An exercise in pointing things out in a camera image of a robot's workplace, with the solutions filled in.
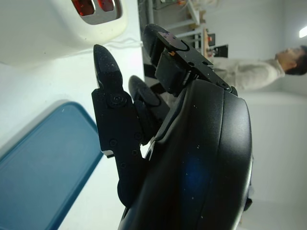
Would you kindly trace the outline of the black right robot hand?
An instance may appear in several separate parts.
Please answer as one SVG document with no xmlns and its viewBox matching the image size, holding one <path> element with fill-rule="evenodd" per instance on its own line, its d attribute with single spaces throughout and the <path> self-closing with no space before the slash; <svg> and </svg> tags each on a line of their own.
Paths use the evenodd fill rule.
<svg viewBox="0 0 307 230">
<path fill-rule="evenodd" d="M 94 45 L 92 92 L 100 148 L 114 157 L 121 230 L 234 230 L 248 205 L 252 135 L 239 98 L 194 47 L 149 24 L 143 34 L 159 81 L 123 89 L 112 54 Z"/>
</svg>

